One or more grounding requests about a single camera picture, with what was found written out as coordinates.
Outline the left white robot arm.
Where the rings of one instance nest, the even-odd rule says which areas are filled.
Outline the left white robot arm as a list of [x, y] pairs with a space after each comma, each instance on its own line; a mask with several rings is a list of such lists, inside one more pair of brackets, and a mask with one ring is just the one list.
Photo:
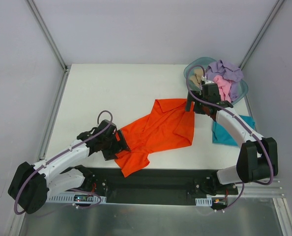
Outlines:
[[55, 156], [34, 164], [23, 162], [8, 189], [9, 196], [15, 201], [15, 214], [33, 214], [50, 197], [66, 190], [92, 192], [93, 173], [78, 162], [95, 152], [102, 152], [105, 160], [113, 160], [121, 151], [129, 150], [123, 132], [111, 121], [103, 120], [90, 131], [80, 133]]

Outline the orange t shirt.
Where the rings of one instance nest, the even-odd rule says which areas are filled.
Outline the orange t shirt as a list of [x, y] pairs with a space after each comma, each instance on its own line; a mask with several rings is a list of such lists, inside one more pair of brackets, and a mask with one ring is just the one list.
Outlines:
[[119, 130], [130, 149], [116, 154], [124, 177], [148, 166], [148, 156], [154, 152], [192, 145], [195, 113], [185, 110], [186, 103], [182, 98], [156, 99], [150, 114]]

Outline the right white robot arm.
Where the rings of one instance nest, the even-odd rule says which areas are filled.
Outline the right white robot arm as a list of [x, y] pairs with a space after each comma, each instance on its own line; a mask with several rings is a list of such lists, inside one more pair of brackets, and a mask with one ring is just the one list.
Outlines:
[[202, 92], [188, 90], [185, 110], [207, 115], [221, 125], [240, 148], [234, 166], [217, 170], [210, 178], [210, 189], [221, 194], [232, 183], [272, 184], [278, 174], [277, 142], [249, 126], [227, 100], [220, 99], [215, 83], [204, 84]]

